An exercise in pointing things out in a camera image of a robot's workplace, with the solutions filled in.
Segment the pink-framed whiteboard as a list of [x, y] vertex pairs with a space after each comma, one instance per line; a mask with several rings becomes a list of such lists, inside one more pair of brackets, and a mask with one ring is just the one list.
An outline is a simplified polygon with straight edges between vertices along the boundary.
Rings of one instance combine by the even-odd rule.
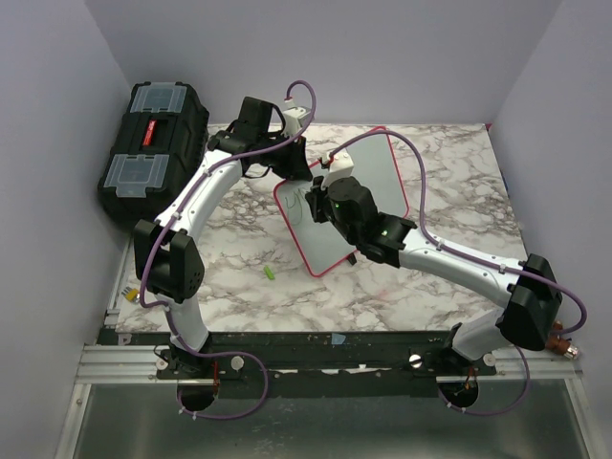
[[310, 165], [313, 177], [323, 176], [334, 214], [333, 223], [315, 223], [305, 194], [312, 182], [283, 181], [273, 197], [313, 277], [321, 277], [358, 252], [368, 260], [398, 268], [403, 240], [416, 225], [407, 221], [409, 204], [391, 139], [383, 126], [340, 152], [350, 154], [354, 169], [348, 178], [325, 186], [327, 171]]

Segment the green marker cap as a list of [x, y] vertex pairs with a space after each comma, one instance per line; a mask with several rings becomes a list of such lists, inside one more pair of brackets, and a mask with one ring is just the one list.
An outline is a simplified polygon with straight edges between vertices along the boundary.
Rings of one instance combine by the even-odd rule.
[[275, 275], [269, 266], [264, 267], [264, 273], [270, 280], [275, 280]]

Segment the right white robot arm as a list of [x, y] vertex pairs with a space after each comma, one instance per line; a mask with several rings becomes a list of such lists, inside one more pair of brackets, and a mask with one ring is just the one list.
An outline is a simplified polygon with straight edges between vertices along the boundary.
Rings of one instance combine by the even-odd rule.
[[501, 347], [546, 348], [562, 300], [546, 258], [495, 258], [426, 236], [415, 222], [379, 211], [370, 190], [354, 177], [328, 187], [315, 178], [305, 200], [315, 222], [331, 224], [368, 260], [441, 277], [495, 305], [495, 310], [451, 328], [439, 354], [450, 374], [464, 373]]

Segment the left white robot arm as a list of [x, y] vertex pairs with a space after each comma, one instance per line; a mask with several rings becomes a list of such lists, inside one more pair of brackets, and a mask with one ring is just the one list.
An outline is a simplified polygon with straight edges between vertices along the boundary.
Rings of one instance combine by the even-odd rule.
[[236, 120], [218, 130], [205, 145], [195, 175], [178, 197], [153, 221], [134, 230], [135, 268], [144, 309], [159, 307], [170, 330], [171, 350], [192, 378], [210, 370], [210, 332], [197, 293], [204, 280], [204, 261], [197, 247], [209, 217], [230, 189], [258, 164], [290, 181], [312, 178], [306, 162], [304, 133], [317, 107], [299, 106], [286, 96], [281, 126], [270, 128], [276, 105], [246, 97]]

